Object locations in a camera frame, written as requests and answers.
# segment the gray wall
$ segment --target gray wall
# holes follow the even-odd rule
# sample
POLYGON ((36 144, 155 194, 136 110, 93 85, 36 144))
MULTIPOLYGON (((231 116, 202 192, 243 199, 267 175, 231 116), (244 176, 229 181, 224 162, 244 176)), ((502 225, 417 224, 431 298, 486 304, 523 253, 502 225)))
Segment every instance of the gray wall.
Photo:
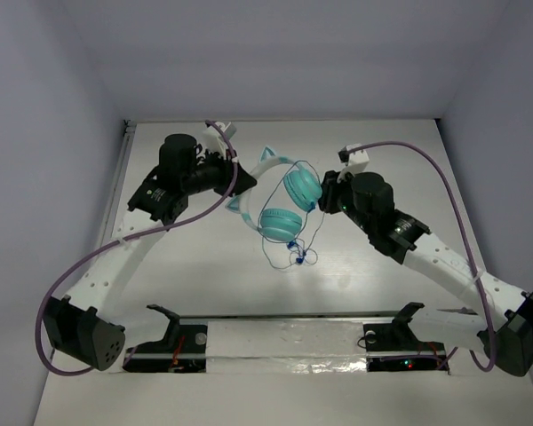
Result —
POLYGON ((62 1, 132 119, 440 117, 508 2, 62 1))
POLYGON ((121 123, 60 2, 0 0, 0 425, 33 422, 37 306, 94 243, 121 123))
POLYGON ((486 264, 533 288, 533 0, 510 3, 441 129, 486 264))

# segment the purple hose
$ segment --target purple hose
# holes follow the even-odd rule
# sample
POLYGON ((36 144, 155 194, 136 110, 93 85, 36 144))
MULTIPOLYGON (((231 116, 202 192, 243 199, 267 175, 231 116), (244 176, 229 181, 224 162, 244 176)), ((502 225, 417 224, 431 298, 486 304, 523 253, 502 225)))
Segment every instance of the purple hose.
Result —
MULTIPOLYGON (((354 149, 347 151, 347 153, 351 154, 356 151, 375 148, 378 146, 404 146, 405 148, 412 149, 413 151, 416 151, 417 153, 421 154, 423 157, 425 157, 428 160, 428 162, 432 164, 432 166, 438 172, 438 174, 440 175, 442 179, 442 183, 444 184, 444 187, 446 188, 446 192, 448 193, 448 196, 450 198, 450 204, 452 204, 452 208, 454 209, 454 214, 456 215, 456 221, 458 223, 458 228, 460 229, 460 234, 462 235, 462 242, 464 242, 465 253, 468 256, 468 262, 470 264, 470 270, 472 271, 472 275, 474 277, 477 276, 478 266, 476 265, 476 262, 473 258, 472 248, 470 247, 470 241, 468 240, 468 236, 464 228, 464 221, 462 220, 462 215, 460 214, 460 210, 458 208, 458 205, 456 204, 456 198, 454 197, 454 193, 452 192, 452 189, 450 188, 448 179, 446 178, 446 175, 442 171, 441 166, 438 165, 438 163, 434 160, 433 157, 431 157, 425 151, 420 149, 418 146, 414 146, 407 142, 393 142, 393 141, 375 142, 373 144, 358 146, 354 149)), ((470 351, 470 354, 472 355, 473 362, 476 364, 476 366, 478 366, 478 368, 481 371, 488 373, 496 365, 496 333, 494 331, 494 324, 491 319, 491 311, 489 310, 488 298, 486 297, 486 291, 483 288, 483 284, 481 284, 481 279, 478 278, 475 282, 475 285, 478 288, 478 294, 480 295, 481 305, 483 306, 483 310, 486 315, 486 322, 488 323, 488 336, 489 336, 489 363, 488 365, 486 367, 481 365, 478 359, 476 358, 475 353, 473 353, 473 351, 470 351)), ((448 360, 456 352, 456 349, 457 348, 452 350, 452 352, 448 355, 448 357, 446 357, 446 359, 442 362, 442 364, 439 365, 438 368, 442 368, 446 365, 448 360)))
MULTIPOLYGON (((213 129, 215 129, 219 133, 219 135, 221 136, 223 141, 227 144, 227 147, 228 147, 228 150, 229 150, 229 154, 231 155, 231 158, 235 158, 236 157, 235 150, 233 149, 233 146, 231 145, 231 142, 229 141, 229 138, 227 137, 225 132, 215 122, 206 120, 205 124, 207 124, 208 126, 211 126, 213 129)), ((183 225, 189 225, 189 224, 195 222, 196 220, 199 220, 202 217, 205 217, 205 216, 209 215, 214 209, 216 209, 217 207, 219 207, 221 205, 221 203, 227 198, 227 196, 231 193, 231 191, 233 191, 233 188, 235 188, 235 182, 237 180, 237 172, 238 172, 238 168, 237 168, 236 163, 234 163, 234 166, 233 166, 233 178, 231 179, 231 182, 229 183, 229 186, 227 187, 227 190, 225 191, 225 193, 223 195, 221 195, 221 197, 211 207, 209 207, 207 210, 203 211, 202 213, 200 213, 198 215, 195 215, 193 217, 190 217, 189 219, 177 222, 175 224, 166 225, 166 226, 160 226, 158 228, 149 229, 147 231, 141 231, 139 233, 132 233, 132 234, 127 235, 126 237, 124 237, 123 240, 125 240, 125 241, 137 240, 138 238, 145 237, 145 236, 151 235, 153 233, 161 233, 163 231, 168 231, 170 229, 178 228, 178 227, 183 226, 183 225)), ((47 356, 45 355, 44 345, 43 345, 43 342, 42 342, 42 322, 44 320, 45 306, 47 305, 47 302, 49 301, 49 298, 53 295, 53 292, 55 290, 57 290, 57 288, 61 285, 61 283, 63 283, 63 281, 65 281, 68 278, 68 276, 71 275, 74 271, 79 269, 81 266, 83 266, 84 264, 89 262, 94 257, 96 257, 96 256, 100 255, 101 253, 104 253, 104 252, 106 252, 106 251, 118 246, 119 244, 120 244, 119 241, 111 241, 108 244, 105 244, 104 246, 102 246, 100 248, 97 248, 95 251, 91 252, 90 254, 85 256, 83 259, 81 259, 79 262, 77 262, 76 264, 71 266, 69 269, 67 269, 63 273, 63 275, 61 275, 53 283, 53 285, 50 287, 50 289, 47 290, 47 293, 45 293, 44 299, 42 300, 41 304, 39 305, 39 310, 37 311, 36 328, 35 328, 35 333, 34 333, 34 339, 36 341, 37 356, 42 361, 42 364, 44 364, 44 366, 49 371, 51 371, 52 373, 55 373, 56 375, 63 375, 63 376, 66 376, 66 377, 75 376, 75 375, 84 375, 85 373, 89 373, 92 370, 92 367, 85 368, 83 370, 78 370, 78 371, 64 371, 64 370, 59 370, 58 368, 56 368, 51 363, 51 361, 48 360, 47 356)))

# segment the purple cable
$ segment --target purple cable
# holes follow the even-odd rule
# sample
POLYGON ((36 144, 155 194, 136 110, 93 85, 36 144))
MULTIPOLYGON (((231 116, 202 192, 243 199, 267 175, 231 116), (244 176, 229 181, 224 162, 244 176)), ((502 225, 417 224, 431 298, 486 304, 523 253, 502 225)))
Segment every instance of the purple cable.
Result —
MULTIPOLYGON (((229 138, 225 134, 225 132, 215 122, 206 120, 205 124, 208 125, 208 126, 211 126, 213 129, 215 129, 219 133, 219 135, 221 136, 223 141, 227 144, 228 151, 229 151, 229 154, 231 155, 231 158, 234 159, 236 157, 236 153, 235 153, 235 150, 233 149, 233 146, 231 145, 231 142, 229 141, 229 138)), ((139 233, 132 233, 130 235, 125 236, 123 238, 123 240, 125 240, 125 241, 137 240, 138 238, 142 238, 142 237, 145 237, 147 235, 151 235, 153 233, 161 233, 163 231, 168 231, 170 229, 178 228, 178 227, 183 226, 183 225, 189 225, 191 223, 194 223, 196 220, 199 220, 202 217, 205 217, 205 216, 209 215, 214 209, 219 207, 221 205, 221 203, 231 193, 231 191, 233 191, 233 188, 235 187, 235 182, 237 180, 237 173, 238 173, 238 168, 237 168, 236 163, 234 163, 234 166, 233 166, 233 178, 231 179, 231 182, 229 183, 229 186, 227 187, 227 190, 225 191, 225 193, 223 195, 221 195, 221 197, 211 207, 209 207, 207 210, 203 211, 202 213, 200 213, 198 215, 195 215, 193 217, 190 217, 190 218, 188 218, 186 220, 182 220, 180 222, 177 222, 175 224, 166 225, 166 226, 160 226, 158 228, 148 229, 146 231, 141 231, 139 233)), ((83 370, 77 370, 77 371, 64 371, 64 370, 60 370, 60 369, 56 368, 51 363, 51 361, 47 359, 47 356, 45 355, 45 352, 44 352, 44 345, 43 345, 43 342, 42 342, 42 322, 44 320, 45 306, 47 305, 47 302, 49 301, 49 298, 53 295, 53 292, 55 290, 57 290, 57 288, 61 285, 61 283, 63 283, 63 281, 65 281, 68 278, 68 276, 71 275, 74 271, 79 269, 81 266, 83 266, 84 264, 89 262, 94 257, 100 255, 101 253, 104 253, 105 251, 108 251, 108 250, 118 246, 119 244, 120 244, 120 241, 115 240, 115 241, 111 241, 111 242, 105 244, 104 246, 102 246, 100 248, 97 248, 95 251, 91 252, 90 254, 85 256, 83 259, 78 261, 76 264, 71 266, 69 269, 67 269, 63 273, 63 275, 61 275, 53 283, 53 285, 50 287, 50 289, 47 290, 47 293, 45 293, 44 300, 42 300, 42 302, 41 302, 41 304, 39 306, 39 310, 37 311, 36 328, 34 330, 35 331, 34 339, 36 341, 37 356, 42 361, 42 364, 44 364, 44 366, 49 371, 51 371, 52 373, 55 373, 56 375, 63 375, 63 376, 66 376, 66 377, 76 376, 76 375, 84 375, 85 373, 89 373, 90 371, 92 371, 92 367, 85 368, 83 370)))
MULTIPOLYGON (((412 144, 409 144, 407 142, 393 142, 393 141, 386 141, 386 142, 375 142, 373 144, 367 144, 364 146, 358 146, 354 149, 351 149, 347 151, 347 154, 354 153, 356 151, 361 151, 363 149, 370 149, 375 148, 378 146, 404 146, 405 148, 412 149, 413 151, 416 151, 417 153, 421 154, 423 157, 425 157, 428 162, 431 163, 431 165, 434 167, 434 169, 438 172, 442 179, 442 183, 444 184, 444 187, 446 188, 446 192, 448 193, 448 196, 450 198, 450 204, 452 204, 452 208, 454 209, 454 214, 456 215, 456 221, 458 223, 458 228, 460 229, 460 234, 462 235, 462 242, 464 242, 464 248, 465 253, 468 256, 468 263, 470 264, 470 270, 472 272, 472 275, 475 277, 478 275, 478 266, 476 265, 476 262, 473 258, 472 248, 470 247, 470 241, 468 240, 468 236, 465 232, 464 228, 464 221, 462 220, 462 215, 460 214, 460 210, 458 208, 458 205, 456 204, 456 198, 454 197, 454 193, 452 192, 452 188, 450 188, 450 184, 448 182, 448 179, 446 178, 446 175, 444 175, 444 172, 442 171, 441 167, 438 165, 438 163, 434 160, 433 157, 431 157, 429 154, 427 154, 425 151, 420 149, 418 146, 414 146, 412 144)), ((480 364, 478 359, 476 358, 475 353, 473 351, 470 351, 470 354, 472 355, 473 362, 475 363, 478 368, 488 373, 492 370, 492 368, 496 365, 496 333, 494 331, 494 324, 491 319, 491 311, 489 310, 489 304, 488 304, 488 298, 486 297, 486 291, 483 288, 483 284, 481 283, 481 279, 478 278, 475 282, 476 287, 478 288, 478 294, 480 295, 481 299, 481 305, 483 307, 484 313, 486 315, 486 322, 488 323, 488 336, 489 336, 489 363, 486 367, 480 364)), ((442 362, 442 364, 439 365, 439 369, 444 367, 446 363, 449 361, 449 359, 454 355, 457 348, 454 348, 452 352, 446 357, 446 359, 442 362)))

